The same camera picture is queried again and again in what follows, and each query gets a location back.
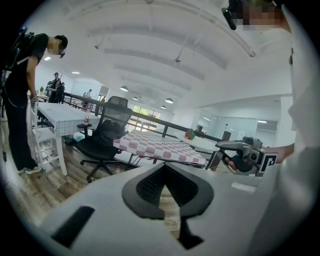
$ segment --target black fisheye border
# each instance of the black fisheye border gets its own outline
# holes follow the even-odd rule
[[[15,40],[19,28],[42,2],[44,1],[32,0],[17,2],[14,0],[5,0],[1,3],[1,10],[3,13],[3,15],[0,15],[2,36],[0,57],[1,70],[4,65],[5,54]],[[62,4],[59,0],[56,0],[56,2],[57,5]],[[287,0],[283,2],[301,22],[319,53],[320,29],[317,16],[319,15],[319,1]],[[69,47],[74,47],[72,42],[70,42]],[[317,227],[319,227],[319,205],[320,200],[318,195],[316,205],[307,219],[295,230],[291,237],[273,251],[271,255],[283,256],[291,252],[295,252],[295,254],[311,255],[318,251],[319,235],[317,235]],[[25,253],[42,256],[53,255],[26,230],[9,203],[3,187],[0,189],[0,220],[0,245],[3,254],[10,252],[10,254],[13,255]],[[207,255],[214,255],[214,250],[215,249],[212,248],[212,251],[208,251]]]

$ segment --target wooden floor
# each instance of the wooden floor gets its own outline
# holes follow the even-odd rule
[[[23,219],[39,226],[44,218],[60,203],[74,195],[88,185],[86,176],[94,168],[91,163],[80,164],[82,159],[88,159],[73,146],[62,143],[65,166],[68,172],[64,176],[57,160],[55,164],[47,164],[46,170],[28,175],[19,175],[13,163],[10,151],[6,170],[2,173],[4,188],[16,213]],[[117,166],[120,171],[125,169],[124,164],[108,165],[115,174]],[[224,165],[218,167],[217,172],[230,173]],[[96,179],[109,176],[104,170],[99,169],[93,175]],[[179,207],[165,187],[160,198],[160,206],[165,212],[165,225],[175,238],[179,237],[180,218]]]

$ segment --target plastic bottle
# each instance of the plastic bottle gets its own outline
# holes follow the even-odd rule
[[[90,117],[90,108],[88,108],[85,112],[83,123],[85,125],[89,124],[89,117]]]

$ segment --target ceiling light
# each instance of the ceiling light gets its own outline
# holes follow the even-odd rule
[[[121,88],[120,88],[122,91],[125,91],[125,92],[127,92],[128,91],[128,88],[126,87],[126,86],[121,86]]]
[[[172,98],[167,98],[167,99],[165,100],[165,102],[168,102],[168,103],[170,103],[170,104],[174,103],[174,101],[173,101]]]

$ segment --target chair seat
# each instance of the chair seat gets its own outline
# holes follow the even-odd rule
[[[92,137],[80,140],[76,146],[84,155],[96,160],[112,160],[118,152],[116,147],[100,145],[99,143],[95,142]]]
[[[44,127],[37,129],[39,143],[50,141],[55,138],[55,130],[52,127]],[[33,135],[36,136],[36,130],[32,130]]]

